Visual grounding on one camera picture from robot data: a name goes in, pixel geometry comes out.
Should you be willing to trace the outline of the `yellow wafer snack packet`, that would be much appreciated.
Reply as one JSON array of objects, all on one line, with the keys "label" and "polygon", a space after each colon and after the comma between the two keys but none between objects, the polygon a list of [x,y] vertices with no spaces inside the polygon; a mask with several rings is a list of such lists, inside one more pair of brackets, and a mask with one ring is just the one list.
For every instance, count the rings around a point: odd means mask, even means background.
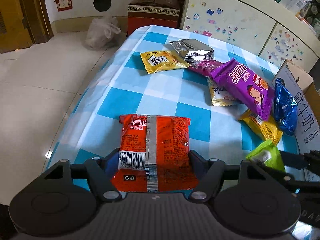
[{"label": "yellow wafer snack packet", "polygon": [[190,67],[175,51],[148,51],[140,57],[148,74]]}]

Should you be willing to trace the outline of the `red snack packet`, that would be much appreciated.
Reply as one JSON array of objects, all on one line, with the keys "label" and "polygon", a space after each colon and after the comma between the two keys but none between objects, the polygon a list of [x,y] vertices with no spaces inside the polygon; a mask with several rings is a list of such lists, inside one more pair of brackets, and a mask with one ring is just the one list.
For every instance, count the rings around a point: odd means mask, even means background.
[{"label": "red snack packet", "polygon": [[199,182],[189,163],[190,119],[121,115],[118,170],[112,184],[124,192],[193,189]]}]

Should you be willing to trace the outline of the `wooden door frame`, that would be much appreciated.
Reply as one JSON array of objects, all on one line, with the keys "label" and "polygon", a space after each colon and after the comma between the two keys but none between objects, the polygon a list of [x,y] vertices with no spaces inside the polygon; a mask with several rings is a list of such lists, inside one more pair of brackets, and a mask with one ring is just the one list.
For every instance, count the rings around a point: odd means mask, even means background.
[{"label": "wooden door frame", "polygon": [[45,0],[0,0],[1,53],[48,42],[53,36]]}]

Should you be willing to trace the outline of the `blue foil snack bag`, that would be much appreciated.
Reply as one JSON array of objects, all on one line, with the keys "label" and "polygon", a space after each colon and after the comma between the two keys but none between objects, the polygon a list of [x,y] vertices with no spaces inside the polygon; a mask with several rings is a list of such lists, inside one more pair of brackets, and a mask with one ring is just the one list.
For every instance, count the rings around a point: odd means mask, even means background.
[{"label": "blue foil snack bag", "polygon": [[298,105],[285,87],[284,80],[275,79],[273,117],[279,128],[289,136],[295,134],[298,122]]}]

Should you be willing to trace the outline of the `clear plastic bag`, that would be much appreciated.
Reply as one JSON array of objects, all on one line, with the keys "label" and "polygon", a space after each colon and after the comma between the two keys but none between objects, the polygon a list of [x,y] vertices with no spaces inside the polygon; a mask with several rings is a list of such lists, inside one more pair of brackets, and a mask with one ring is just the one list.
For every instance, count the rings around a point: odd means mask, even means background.
[{"label": "clear plastic bag", "polygon": [[89,25],[85,45],[92,49],[100,49],[121,33],[115,17],[94,18]]}]

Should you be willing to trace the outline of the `pink snack packet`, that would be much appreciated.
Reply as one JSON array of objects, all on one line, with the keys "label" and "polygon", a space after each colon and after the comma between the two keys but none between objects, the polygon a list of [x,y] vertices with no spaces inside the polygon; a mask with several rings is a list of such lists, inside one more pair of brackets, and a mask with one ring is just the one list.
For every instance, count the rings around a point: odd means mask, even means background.
[{"label": "pink snack packet", "polygon": [[191,64],[188,69],[203,76],[210,76],[211,72],[221,65],[223,63],[216,60],[203,60]]}]

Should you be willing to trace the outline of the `red brown cardboard box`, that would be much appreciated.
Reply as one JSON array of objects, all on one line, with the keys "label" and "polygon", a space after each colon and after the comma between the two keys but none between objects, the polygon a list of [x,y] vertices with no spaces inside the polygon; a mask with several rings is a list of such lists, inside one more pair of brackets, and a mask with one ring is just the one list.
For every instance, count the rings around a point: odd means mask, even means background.
[{"label": "red brown cardboard box", "polygon": [[179,16],[177,0],[133,0],[127,7],[127,34],[148,25],[177,28]]}]

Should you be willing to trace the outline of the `cream cabinet with stickers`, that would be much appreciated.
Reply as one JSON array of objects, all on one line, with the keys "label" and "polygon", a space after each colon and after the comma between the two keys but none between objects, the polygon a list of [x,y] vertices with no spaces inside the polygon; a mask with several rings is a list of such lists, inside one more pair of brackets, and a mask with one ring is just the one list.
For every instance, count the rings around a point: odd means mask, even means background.
[{"label": "cream cabinet with stickers", "polygon": [[185,0],[180,28],[276,66],[288,59],[309,72],[319,61],[319,39],[311,28],[274,0]]}]

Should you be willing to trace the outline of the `green snack packet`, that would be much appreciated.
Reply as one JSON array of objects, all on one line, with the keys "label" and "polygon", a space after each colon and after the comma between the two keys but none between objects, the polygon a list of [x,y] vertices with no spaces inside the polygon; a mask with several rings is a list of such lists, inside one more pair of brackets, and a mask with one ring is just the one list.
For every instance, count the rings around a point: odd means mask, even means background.
[{"label": "green snack packet", "polygon": [[280,172],[285,172],[285,166],[282,161],[280,151],[273,144],[271,139],[263,141],[258,147],[252,150],[246,159],[255,163],[261,163],[266,167],[273,168]]}]

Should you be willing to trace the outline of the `red house wall socket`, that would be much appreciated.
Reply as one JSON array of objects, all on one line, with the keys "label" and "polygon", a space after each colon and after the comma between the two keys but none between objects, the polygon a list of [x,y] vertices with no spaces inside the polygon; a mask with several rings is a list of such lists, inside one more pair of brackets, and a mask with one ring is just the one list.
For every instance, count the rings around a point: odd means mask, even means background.
[{"label": "red house wall socket", "polygon": [[73,9],[72,0],[54,0],[58,11]]}]

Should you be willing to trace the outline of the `silver foil packet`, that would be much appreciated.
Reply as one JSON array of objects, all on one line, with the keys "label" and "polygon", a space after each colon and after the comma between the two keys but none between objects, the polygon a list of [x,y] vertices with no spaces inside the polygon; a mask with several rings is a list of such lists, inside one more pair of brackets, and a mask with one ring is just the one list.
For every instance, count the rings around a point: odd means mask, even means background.
[{"label": "silver foil packet", "polygon": [[188,63],[214,59],[213,48],[196,39],[170,41],[169,44]]}]

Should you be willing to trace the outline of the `black vase wall decal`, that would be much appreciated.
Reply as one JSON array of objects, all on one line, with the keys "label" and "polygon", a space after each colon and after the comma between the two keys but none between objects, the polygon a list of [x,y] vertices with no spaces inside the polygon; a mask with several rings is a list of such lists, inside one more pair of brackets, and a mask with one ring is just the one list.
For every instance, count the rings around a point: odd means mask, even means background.
[{"label": "black vase wall decal", "polygon": [[93,6],[98,12],[106,12],[110,9],[112,4],[111,0],[94,0]]}]

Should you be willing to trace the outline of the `blue checkered tablecloth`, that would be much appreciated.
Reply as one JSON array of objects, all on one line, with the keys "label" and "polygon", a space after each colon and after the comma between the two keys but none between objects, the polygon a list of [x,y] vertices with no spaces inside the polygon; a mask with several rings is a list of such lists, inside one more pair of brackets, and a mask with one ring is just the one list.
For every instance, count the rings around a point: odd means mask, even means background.
[{"label": "blue checkered tablecloth", "polygon": [[[259,138],[236,121],[244,105],[213,107],[207,81],[186,69],[148,74],[140,54],[166,50],[170,41],[195,38],[213,47],[220,62],[237,59],[271,81],[279,75],[296,91],[301,91],[302,77],[296,66],[273,64],[213,38],[178,29],[150,26],[131,34],[83,91],[55,145],[49,165],[61,159],[82,164],[92,157],[104,157],[119,146],[122,114],[164,114],[191,119],[191,148],[205,158],[221,157],[236,163]],[[156,212],[162,211],[159,200],[145,197],[132,205],[102,207],[95,219],[66,239],[237,239],[220,225],[208,210],[187,204],[184,197],[171,195],[170,214],[165,222]]]}]

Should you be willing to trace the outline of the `gold white snack packet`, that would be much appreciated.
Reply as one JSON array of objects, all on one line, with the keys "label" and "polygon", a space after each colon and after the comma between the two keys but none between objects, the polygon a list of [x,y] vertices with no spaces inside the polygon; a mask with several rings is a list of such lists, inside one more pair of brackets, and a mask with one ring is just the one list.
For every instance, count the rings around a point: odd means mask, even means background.
[{"label": "gold white snack packet", "polygon": [[239,100],[231,96],[224,87],[219,87],[211,77],[206,77],[213,106],[235,106],[241,104]]}]

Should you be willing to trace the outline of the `purple snack packet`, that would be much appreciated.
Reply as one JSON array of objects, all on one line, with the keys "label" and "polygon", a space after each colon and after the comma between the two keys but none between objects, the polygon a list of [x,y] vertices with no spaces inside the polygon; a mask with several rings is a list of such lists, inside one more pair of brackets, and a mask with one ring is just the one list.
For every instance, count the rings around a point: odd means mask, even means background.
[{"label": "purple snack packet", "polygon": [[210,77],[262,120],[269,119],[274,89],[246,65],[231,59],[212,70]]}]

